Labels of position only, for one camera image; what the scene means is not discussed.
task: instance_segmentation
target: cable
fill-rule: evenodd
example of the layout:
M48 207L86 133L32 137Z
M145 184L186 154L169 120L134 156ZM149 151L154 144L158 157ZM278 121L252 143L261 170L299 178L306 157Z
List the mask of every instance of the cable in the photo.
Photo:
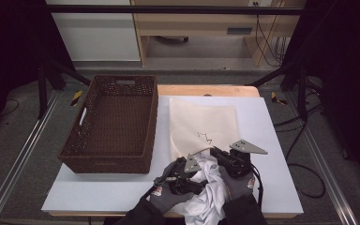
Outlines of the cable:
M309 89L308 88L308 91L309 91L309 93L306 95L306 98L311 96L311 95L315 95L318 98L320 97L320 94L318 94L314 89Z
M315 113L315 111L316 111L317 109L319 109L321 106L322 106L322 104L318 104L318 105L312 107L311 109L307 110L307 113L313 114L313 113ZM298 120L298 119L300 119L300 118L301 118L301 116L298 115L298 116L296 116L296 117L294 117L294 118L292 118L292 119L289 119L289 120L286 120L286 121L284 121L284 122L280 122L280 123L274 124L274 128L278 128L278 127L280 127L280 126L284 126L284 125L290 124L290 123L292 123L292 122L294 122L294 121L296 121L296 120Z
M259 41L257 39L257 30L260 30L260 32L262 33L262 37L264 38L265 40L265 43L266 43L266 46L268 47L268 49L270 50L271 54L273 55L274 59L278 62L278 65L272 65L268 62L267 58L265 57L265 53L263 52L260 44L259 44ZM284 52L285 52L285 44L286 44L286 38L282 40L282 47L281 47L281 53L279 54L280 57L278 57L276 55L276 53L273 52L273 50L271 49L271 44L268 42L268 38L265 36L264 34L264 31L262 30L262 27L260 26L260 20L259 20L259 15L256 15L256 29L255 29L255 40L256 40L256 44L257 44L257 47L259 48L260 52L262 53L262 57L264 58L265 62L269 65L269 66L272 66L272 67L280 67L282 65L282 61L283 61L283 58L284 58ZM279 42L279 39L277 38L277 43L276 43L276 48L278 48L278 42Z
M320 199L321 197L323 197L323 195L325 195L326 192L326 185L323 181L323 179L320 177L320 175L317 172L314 172L313 170L311 170L309 167L307 166L303 166L297 163L288 163L288 166L294 166L294 167L300 167L303 168L305 170L308 170L309 172L313 173L315 176L317 176L318 179L320 179L320 182L322 184L322 192L318 195L311 195L311 194L307 194L306 192L304 192L303 190L301 190L300 188L296 187L296 190L299 191L300 193L302 193L303 195L311 198L311 199Z
M297 130L297 129L301 128L302 126L303 126L303 125L300 125L299 127L295 127L295 128L291 128L291 129L276 130L276 133L283 133L283 132L294 131L294 130Z
M280 53L278 53L278 45L279 45L279 37L277 37L276 40L276 46L275 46L275 53L276 53L276 57L280 57Z
M293 142L292 142L292 144L291 144L291 147L289 148L288 153L286 154L286 157L285 157L285 160L286 160L286 161L288 161L289 155L291 154L291 151L293 150L294 145L297 143L297 141L299 140L300 136L301 136L302 133L303 133L303 130L306 128L306 124L307 124L307 122L305 122L305 123L303 124L302 129L301 129L300 132L297 134L296 138L293 140Z
M265 62L266 62L269 66L271 66L271 67L280 67L280 65L272 65L271 63L268 62L267 58L265 57L265 54L264 54L264 52L263 52L263 50L262 50L262 47L260 47L259 40L257 39L257 30L258 30L259 27L260 27L259 15L256 15L256 30L255 30L256 34L255 34L255 40L256 40L257 47L259 48L260 52L262 52L262 57L264 58ZM265 38L265 35L264 35L263 30L262 30L261 27L260 27L260 29L261 29L261 32L262 32L262 35L263 35L265 41L267 42L267 46L268 46L268 48L270 49L270 52L273 53L273 52L271 51L270 45L268 44L268 40Z
M14 107L13 110L11 110L10 112L0 114L0 116L5 116L5 115L8 115L8 114L11 114L11 113L15 112L17 110L17 108L19 107L19 105L20 105L20 102L18 100L16 100L16 99L8 99L7 101L15 101L17 104L16 104L16 106Z
M262 179L260 177L260 172L259 170L253 165L251 164L251 167L253 168L252 172L253 174L256 176L257 180L259 181L259 187L258 187L258 190L259 190L259 197L258 197L258 205L260 207L260 209L262 209L262 203L263 203L263 193L264 193L264 187L263 187L263 182L262 182Z
M314 89L316 92L320 93L323 90L323 87L315 82L313 82L309 76L306 77L307 87Z

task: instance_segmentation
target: black curtain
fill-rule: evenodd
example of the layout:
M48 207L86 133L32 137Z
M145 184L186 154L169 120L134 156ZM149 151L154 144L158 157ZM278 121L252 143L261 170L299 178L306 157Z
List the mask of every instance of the black curtain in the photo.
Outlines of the black curtain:
M319 20L310 21L310 17L302 16L285 63L300 56L297 51L318 23ZM321 100L326 115L345 153L360 163L360 1L336 1L315 31L300 62L308 76L321 78ZM297 74L286 74L284 81L293 79L295 82L294 78Z
M33 41L17 27L16 13L29 24L40 43L39 48L67 68L74 69L67 49L47 10L24 10L24 4L46 5L44 0L0 0L0 113L4 109L8 93L18 86L36 81L38 68L43 60Z

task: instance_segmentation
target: hand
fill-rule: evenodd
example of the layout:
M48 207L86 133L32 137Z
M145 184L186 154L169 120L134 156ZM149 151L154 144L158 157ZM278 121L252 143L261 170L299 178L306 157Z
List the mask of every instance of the hand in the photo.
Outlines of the hand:
M248 173L246 176L233 178L229 176L226 169L222 166L218 168L218 171L220 172L221 179L223 179L226 184L230 200L252 194L254 186L253 172Z
M166 174L172 168L174 162L169 164L163 171L163 174ZM183 195L172 194L171 189L169 188L169 183L165 182L162 186L157 187L150 195L150 203L153 204L159 211L164 214L168 212L172 207L178 203L186 202L194 196L194 193L189 192Z

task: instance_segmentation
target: wicker basket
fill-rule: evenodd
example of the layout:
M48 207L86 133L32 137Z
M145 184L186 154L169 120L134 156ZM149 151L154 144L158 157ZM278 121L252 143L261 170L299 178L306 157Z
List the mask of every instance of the wicker basket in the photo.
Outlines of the wicker basket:
M58 158L75 173L149 173L157 111L154 76L96 76Z

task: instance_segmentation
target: white tabletop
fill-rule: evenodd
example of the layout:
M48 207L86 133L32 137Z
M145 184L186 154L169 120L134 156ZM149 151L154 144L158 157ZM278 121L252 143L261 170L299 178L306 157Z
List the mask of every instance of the white tabletop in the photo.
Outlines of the white tabletop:
M303 213L263 98L185 96L159 97L156 138L149 174L74 173L63 164L42 211L54 216L109 216L124 215L132 209L153 185L154 179L161 176L163 169L171 162L170 98L206 106L235 106L241 138L268 152L268 155L251 154L251 161L259 169L264 187L264 216L291 218ZM257 187L258 184L254 189L256 199L259 193Z

